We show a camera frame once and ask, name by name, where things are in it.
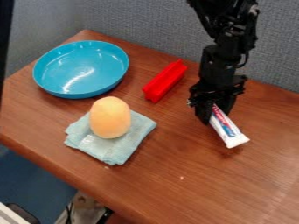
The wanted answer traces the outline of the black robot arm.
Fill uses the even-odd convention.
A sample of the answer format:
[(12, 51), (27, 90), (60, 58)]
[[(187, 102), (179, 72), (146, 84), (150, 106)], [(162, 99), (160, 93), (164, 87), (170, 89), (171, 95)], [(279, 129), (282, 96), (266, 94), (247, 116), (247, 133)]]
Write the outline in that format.
[(187, 0), (215, 44), (204, 47), (199, 82), (190, 88), (188, 105), (204, 124), (210, 123), (212, 106), (227, 115), (236, 98), (244, 93), (248, 77), (236, 74), (256, 47), (258, 0)]

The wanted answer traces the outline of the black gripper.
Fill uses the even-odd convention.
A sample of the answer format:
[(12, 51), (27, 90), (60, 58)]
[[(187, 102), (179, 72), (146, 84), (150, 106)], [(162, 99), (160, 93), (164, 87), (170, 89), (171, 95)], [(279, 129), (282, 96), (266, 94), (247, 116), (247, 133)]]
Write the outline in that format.
[(200, 80), (190, 88), (188, 104), (195, 107), (195, 115), (203, 124), (210, 123), (212, 105), (227, 115), (235, 105), (238, 95), (244, 92), (247, 77), (236, 75), (242, 54), (222, 48), (219, 45), (208, 45), (203, 49), (200, 58)]

